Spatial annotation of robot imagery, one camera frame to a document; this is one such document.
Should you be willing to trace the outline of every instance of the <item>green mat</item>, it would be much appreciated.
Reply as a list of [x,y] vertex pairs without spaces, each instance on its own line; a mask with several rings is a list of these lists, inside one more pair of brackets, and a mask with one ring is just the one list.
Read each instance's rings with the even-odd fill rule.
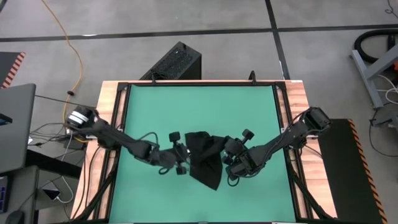
[[[125,132],[139,138],[155,131],[161,149],[172,147],[174,131],[185,143],[185,133],[241,138],[245,128],[255,134],[249,147],[280,133],[272,87],[132,86]],[[188,174],[177,176],[174,169],[167,175],[158,170],[122,150],[110,223],[295,221],[282,151],[236,187],[227,185],[223,172],[217,191]]]

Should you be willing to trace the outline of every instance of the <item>orange striped tape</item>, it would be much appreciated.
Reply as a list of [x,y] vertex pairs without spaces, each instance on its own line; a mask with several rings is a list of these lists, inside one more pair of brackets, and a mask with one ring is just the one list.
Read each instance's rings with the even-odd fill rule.
[[17,71],[18,71],[24,57],[25,57],[24,52],[20,53],[17,56],[14,64],[12,65],[12,67],[10,69],[10,72],[7,74],[7,77],[6,77],[5,81],[2,83],[2,85],[0,86],[0,88],[8,88],[11,85],[11,82],[15,78],[15,75],[17,74]]
[[373,191],[373,197],[376,201],[376,206],[379,208],[379,213],[381,216],[381,220],[383,224],[387,224],[386,214],[384,213],[383,206],[381,205],[381,201],[379,198],[379,194],[377,193],[376,186],[374,185],[373,178],[371,175],[371,171],[369,170],[368,163],[366,162],[365,153],[363,152],[363,148],[361,143],[359,142],[358,132],[356,131],[355,124],[352,119],[348,119],[349,125],[351,126],[351,130],[354,135],[354,139],[356,141],[356,145],[358,147],[359,154],[361,155],[361,160],[363,163],[363,168],[365,169],[365,173],[368,176],[369,185]]

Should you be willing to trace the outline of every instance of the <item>concrete floor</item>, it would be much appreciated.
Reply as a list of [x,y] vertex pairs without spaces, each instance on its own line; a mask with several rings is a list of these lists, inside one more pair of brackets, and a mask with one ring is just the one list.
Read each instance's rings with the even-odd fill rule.
[[[263,0],[47,2],[69,35],[271,27]],[[384,12],[385,1],[271,0],[271,3],[278,27],[398,22],[393,15]],[[398,222],[398,159],[382,156],[370,147],[368,128],[373,109],[359,73],[348,58],[355,38],[365,31],[283,32],[279,35],[290,77],[304,81],[310,104],[321,106],[332,118],[351,118],[356,123],[387,218],[395,223]],[[39,0],[8,1],[0,13],[0,38],[53,35],[62,35],[62,32]],[[96,105],[103,80],[140,78],[177,41],[203,54],[203,79],[247,79],[251,70],[261,79],[283,78],[271,32],[73,40],[85,66],[83,81],[73,101]],[[366,50],[375,56],[385,51],[385,45],[383,38],[365,43]],[[78,79],[78,61],[64,41],[0,42],[0,51],[26,53],[12,85],[35,83],[37,94],[64,99],[66,91]],[[60,122],[62,108],[61,103],[36,99],[32,129],[44,123]],[[396,109],[396,105],[386,108]],[[47,131],[55,132],[57,127]],[[387,128],[373,131],[374,144],[388,154],[398,154],[396,136],[394,130]],[[64,148],[60,144],[46,144],[36,150],[57,156]],[[67,161],[76,162],[80,158],[81,155],[75,154],[67,157]],[[70,182],[76,189],[76,182]],[[62,207],[40,211],[40,223],[64,220]]]

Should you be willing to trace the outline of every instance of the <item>black desk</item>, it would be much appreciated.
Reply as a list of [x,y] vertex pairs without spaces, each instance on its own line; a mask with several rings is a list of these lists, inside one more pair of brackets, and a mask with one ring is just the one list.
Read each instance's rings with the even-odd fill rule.
[[11,172],[11,194],[8,201],[6,213],[0,214],[0,223],[5,223],[7,216],[17,210],[22,203],[21,210],[25,213],[25,224],[31,224],[35,218],[35,195],[32,195],[37,188],[39,179],[39,168],[31,166]]
[[27,149],[35,97],[35,84],[0,89],[0,113],[12,123],[0,126],[0,174],[38,166],[60,175],[79,178],[81,168]]

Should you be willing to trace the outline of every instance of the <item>metal stand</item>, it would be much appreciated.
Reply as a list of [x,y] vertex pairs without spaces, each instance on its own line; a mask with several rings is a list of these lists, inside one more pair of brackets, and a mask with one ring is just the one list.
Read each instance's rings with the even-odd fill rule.
[[363,82],[365,83],[366,89],[373,102],[373,107],[382,108],[384,103],[379,93],[377,92],[374,79],[378,74],[383,72],[386,68],[390,67],[394,61],[398,59],[398,45],[395,45],[387,53],[385,53],[379,60],[374,62],[371,66],[367,67],[359,55],[357,50],[353,50],[351,53],[353,60],[361,74]]

